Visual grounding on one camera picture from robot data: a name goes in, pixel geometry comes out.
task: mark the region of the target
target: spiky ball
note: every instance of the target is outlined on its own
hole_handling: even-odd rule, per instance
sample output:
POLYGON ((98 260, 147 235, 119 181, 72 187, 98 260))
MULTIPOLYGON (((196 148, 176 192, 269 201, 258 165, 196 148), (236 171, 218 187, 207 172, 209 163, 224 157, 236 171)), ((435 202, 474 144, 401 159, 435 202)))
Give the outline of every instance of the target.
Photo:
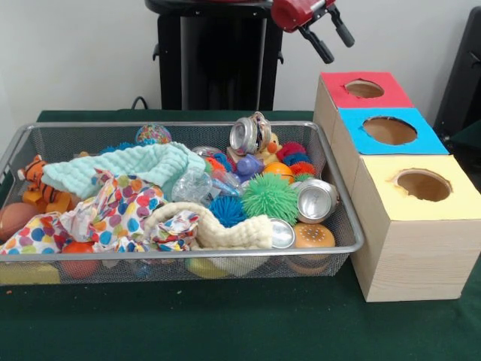
POLYGON ((225 228, 231 228, 247 218, 242 202, 237 197, 215 198, 209 209, 225 228))
POLYGON ((267 214, 295 225, 298 215, 298 194, 278 174, 266 173, 251 179, 242 196, 248 217, 267 214))

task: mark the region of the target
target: blue box top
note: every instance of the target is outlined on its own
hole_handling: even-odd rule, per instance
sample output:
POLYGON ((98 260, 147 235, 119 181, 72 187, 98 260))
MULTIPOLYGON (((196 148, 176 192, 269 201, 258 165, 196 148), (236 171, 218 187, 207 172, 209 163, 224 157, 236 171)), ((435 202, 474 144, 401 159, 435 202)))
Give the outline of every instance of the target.
POLYGON ((449 154, 414 108, 340 109, 360 154, 449 154))

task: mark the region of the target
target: circular hole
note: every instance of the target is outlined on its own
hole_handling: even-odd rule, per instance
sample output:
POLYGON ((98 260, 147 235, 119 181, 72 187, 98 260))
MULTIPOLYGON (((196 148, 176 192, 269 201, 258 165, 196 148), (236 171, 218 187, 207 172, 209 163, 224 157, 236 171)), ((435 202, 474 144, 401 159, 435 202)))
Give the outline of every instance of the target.
POLYGON ((418 137, 412 126, 394 117, 373 117, 366 120, 363 127, 371 137, 384 144, 406 144, 418 137))
POLYGON ((449 182, 440 175, 425 169, 401 172, 397 184, 417 199, 439 202, 451 194, 449 182))
POLYGON ((346 84, 346 90, 351 96, 359 98, 379 98, 384 95, 384 89, 376 83, 367 80, 354 80, 346 84))

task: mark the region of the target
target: orange ball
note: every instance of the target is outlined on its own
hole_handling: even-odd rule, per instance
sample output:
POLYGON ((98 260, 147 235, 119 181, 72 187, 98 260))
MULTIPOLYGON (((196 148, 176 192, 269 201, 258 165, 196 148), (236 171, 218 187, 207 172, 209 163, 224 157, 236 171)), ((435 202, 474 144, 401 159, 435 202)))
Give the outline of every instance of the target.
MULTIPOLYGON (((76 242, 68 244, 62 253, 93 253, 93 242, 76 242)), ((76 280, 87 278, 97 271, 99 261, 61 261, 62 268, 67 275, 76 280)))
POLYGON ((284 163, 274 162, 264 168, 264 173, 279 174, 282 179, 287 179, 289 184, 294 183, 294 173, 284 163))

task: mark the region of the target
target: red box top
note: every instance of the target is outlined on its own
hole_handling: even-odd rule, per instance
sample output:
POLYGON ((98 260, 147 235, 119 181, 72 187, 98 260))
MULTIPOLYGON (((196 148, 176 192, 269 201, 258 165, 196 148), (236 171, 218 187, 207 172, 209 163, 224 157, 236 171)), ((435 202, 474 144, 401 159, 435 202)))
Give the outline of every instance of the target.
POLYGON ((414 108, 388 72, 321 73, 338 108, 414 108))

